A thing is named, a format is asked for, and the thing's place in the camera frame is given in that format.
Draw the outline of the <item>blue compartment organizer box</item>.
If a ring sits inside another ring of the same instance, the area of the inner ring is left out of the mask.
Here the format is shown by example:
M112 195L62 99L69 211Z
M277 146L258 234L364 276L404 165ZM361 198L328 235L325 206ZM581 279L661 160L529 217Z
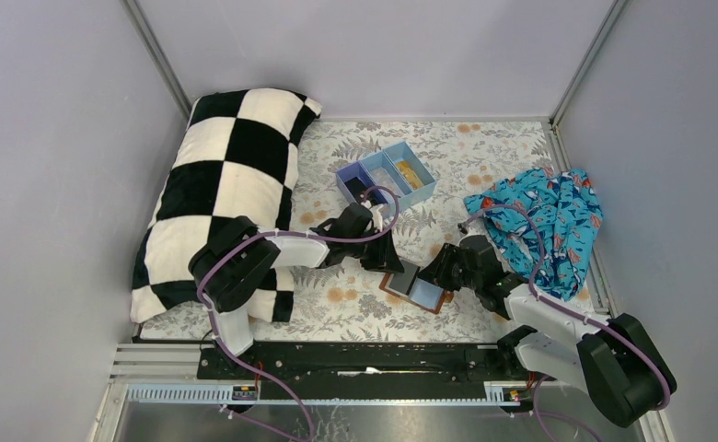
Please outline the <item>blue compartment organizer box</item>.
M372 205L381 205L386 218L391 218L397 207L405 212L431 198L437 183L407 142L382 148L337 169L335 180L342 195L351 203L359 203L363 191L373 186L392 191L398 197L398 204L378 188L368 196Z

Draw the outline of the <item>dark grey credit card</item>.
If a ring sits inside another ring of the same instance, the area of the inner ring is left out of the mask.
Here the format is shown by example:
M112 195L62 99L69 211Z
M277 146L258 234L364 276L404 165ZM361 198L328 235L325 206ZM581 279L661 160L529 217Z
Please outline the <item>dark grey credit card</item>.
M392 273L386 283L386 288L396 294L407 296L416 281L420 266L407 260L401 261L402 273Z

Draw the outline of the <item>silver grey credit card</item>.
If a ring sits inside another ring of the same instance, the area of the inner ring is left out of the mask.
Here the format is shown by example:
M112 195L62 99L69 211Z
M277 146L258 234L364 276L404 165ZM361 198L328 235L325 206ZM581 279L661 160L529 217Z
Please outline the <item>silver grey credit card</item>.
M386 169L372 169L369 171L369 175L372 177L376 185L390 189L397 196L403 195L401 188Z

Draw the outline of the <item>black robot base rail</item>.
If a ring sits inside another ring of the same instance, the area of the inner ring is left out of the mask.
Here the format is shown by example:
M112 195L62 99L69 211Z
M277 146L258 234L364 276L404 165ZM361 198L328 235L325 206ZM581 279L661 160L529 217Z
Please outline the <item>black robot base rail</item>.
M257 342L232 361L201 350L199 380L247 381L264 400L484 400L484 385L523 389L530 374L494 344Z

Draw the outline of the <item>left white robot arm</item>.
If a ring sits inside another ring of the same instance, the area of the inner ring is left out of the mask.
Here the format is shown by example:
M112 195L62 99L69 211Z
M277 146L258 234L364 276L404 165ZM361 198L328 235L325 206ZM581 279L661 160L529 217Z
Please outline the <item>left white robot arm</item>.
M192 256L188 270L217 346L238 356L253 345L248 303L269 271L326 268L345 258L358 260L369 272L404 272L391 226L383 224L378 211L358 203L307 231L266 229L244 215L232 218Z

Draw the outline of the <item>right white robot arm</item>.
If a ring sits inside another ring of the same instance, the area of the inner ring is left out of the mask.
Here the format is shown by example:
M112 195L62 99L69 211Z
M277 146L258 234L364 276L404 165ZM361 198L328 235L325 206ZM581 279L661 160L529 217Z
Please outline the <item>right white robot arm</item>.
M585 393L614 425L627 427L665 407L677 381L632 315L592 316L504 270L485 237L445 244L418 272L449 292L471 290L490 312L517 328L497 342L508 375L549 375Z

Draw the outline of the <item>brown leather card holder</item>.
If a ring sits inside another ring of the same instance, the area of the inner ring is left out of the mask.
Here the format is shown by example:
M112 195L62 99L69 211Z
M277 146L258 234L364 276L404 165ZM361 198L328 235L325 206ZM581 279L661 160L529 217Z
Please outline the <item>brown leather card holder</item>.
M382 291L430 313L438 314L441 307L444 304L451 303L454 298L453 292L446 291L445 289L441 289L419 279L418 274L412 290L407 296L393 293L386 288L386 283L390 275L391 273L385 273L381 280L379 288Z

